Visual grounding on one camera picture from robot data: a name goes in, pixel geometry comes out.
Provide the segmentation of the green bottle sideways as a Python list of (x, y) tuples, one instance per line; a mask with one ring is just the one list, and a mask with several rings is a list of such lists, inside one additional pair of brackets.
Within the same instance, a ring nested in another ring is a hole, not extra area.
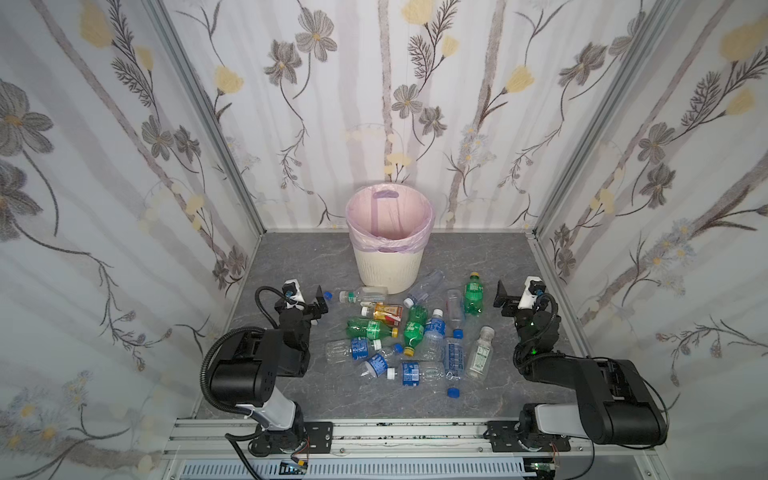
[(347, 321), (345, 333), (350, 339), (381, 340), (385, 337), (396, 338), (399, 329), (380, 320), (353, 318)]

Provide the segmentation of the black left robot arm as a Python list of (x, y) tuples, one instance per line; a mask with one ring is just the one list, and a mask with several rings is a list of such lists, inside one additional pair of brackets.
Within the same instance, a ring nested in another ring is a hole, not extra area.
[(296, 452), (309, 445), (309, 434), (301, 407), (276, 381), (306, 374), (311, 328), (328, 305), (321, 288), (306, 302), (296, 280), (279, 289), (261, 286), (254, 301), (270, 326), (235, 328), (216, 340), (203, 358), (200, 388), (215, 409), (257, 422), (253, 434), (226, 436), (236, 447), (247, 442), (254, 456)]

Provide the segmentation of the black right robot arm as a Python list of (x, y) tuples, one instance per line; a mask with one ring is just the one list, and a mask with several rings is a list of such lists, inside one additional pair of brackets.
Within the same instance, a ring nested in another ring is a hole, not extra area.
[(668, 417), (631, 361), (578, 357), (555, 349), (559, 305), (540, 278), (527, 277), (517, 296), (498, 282), (493, 306), (514, 320), (518, 343), (512, 364), (518, 373), (529, 382), (566, 388), (576, 395), (571, 404), (524, 405), (514, 427), (523, 448), (541, 449), (572, 438), (631, 450), (666, 442)]

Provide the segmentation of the green soda bottle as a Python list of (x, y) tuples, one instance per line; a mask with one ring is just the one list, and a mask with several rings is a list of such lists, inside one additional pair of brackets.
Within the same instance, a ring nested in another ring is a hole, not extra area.
[(479, 316), (483, 311), (484, 285), (480, 275), (472, 272), (464, 291), (464, 312), (466, 315)]

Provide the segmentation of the tall clear water bottle blue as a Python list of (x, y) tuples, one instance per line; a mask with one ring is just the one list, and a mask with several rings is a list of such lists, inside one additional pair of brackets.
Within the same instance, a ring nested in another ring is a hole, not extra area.
[(444, 378), (447, 390), (451, 387), (460, 390), (460, 382), (464, 377), (464, 331), (453, 330), (452, 335), (444, 343)]

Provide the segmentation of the clear pepsi label bottle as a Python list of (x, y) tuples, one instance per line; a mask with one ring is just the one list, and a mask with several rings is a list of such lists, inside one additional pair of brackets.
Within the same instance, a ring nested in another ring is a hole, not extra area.
[(385, 378), (394, 380), (404, 354), (404, 347), (399, 344), (384, 346), (370, 358), (363, 361), (356, 369), (355, 375), (360, 379)]

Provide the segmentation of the clear bottle dark blue label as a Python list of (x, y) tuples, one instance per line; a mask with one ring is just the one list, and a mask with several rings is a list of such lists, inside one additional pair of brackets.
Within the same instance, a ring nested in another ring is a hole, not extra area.
[(444, 312), (434, 309), (430, 320), (427, 322), (423, 340), (421, 342), (421, 356), (427, 361), (441, 361), (444, 352), (446, 323)]

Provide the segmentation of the clear bottle green white label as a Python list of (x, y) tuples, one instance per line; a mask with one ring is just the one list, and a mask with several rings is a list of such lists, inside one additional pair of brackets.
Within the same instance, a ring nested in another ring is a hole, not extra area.
[(465, 373), (476, 382), (482, 382), (488, 375), (494, 337), (495, 330), (490, 326), (483, 326), (480, 329), (478, 339), (470, 349)]

